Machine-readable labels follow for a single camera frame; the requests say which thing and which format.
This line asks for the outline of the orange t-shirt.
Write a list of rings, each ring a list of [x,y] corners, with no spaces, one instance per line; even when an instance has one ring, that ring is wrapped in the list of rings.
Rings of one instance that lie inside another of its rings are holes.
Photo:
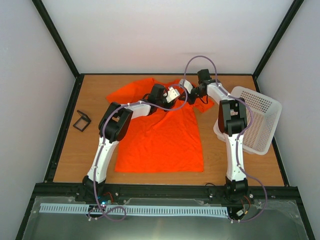
[[[194,109],[206,112],[212,100],[175,103],[177,111],[158,109],[131,120],[118,144],[114,170],[119,173],[203,172],[204,157]]]

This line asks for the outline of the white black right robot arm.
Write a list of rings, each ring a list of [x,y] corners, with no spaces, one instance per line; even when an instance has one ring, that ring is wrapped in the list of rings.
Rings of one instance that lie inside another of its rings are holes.
[[[224,197],[230,203],[239,201],[248,192],[244,173],[243,134],[247,127],[247,110],[243,98],[235,98],[224,89],[218,79],[212,79],[208,69],[198,71],[198,86],[183,79],[189,104],[202,97],[212,98],[219,106],[217,126],[226,143],[227,172]]]

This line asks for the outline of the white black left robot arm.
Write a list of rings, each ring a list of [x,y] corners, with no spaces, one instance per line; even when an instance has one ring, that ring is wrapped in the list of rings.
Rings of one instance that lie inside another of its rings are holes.
[[[158,108],[170,109],[171,103],[169,90],[161,84],[154,84],[151,92],[136,102],[112,102],[109,105],[98,126],[99,142],[94,160],[82,180],[86,195],[92,201],[103,198],[109,163],[116,146],[126,136],[131,120],[149,116]]]

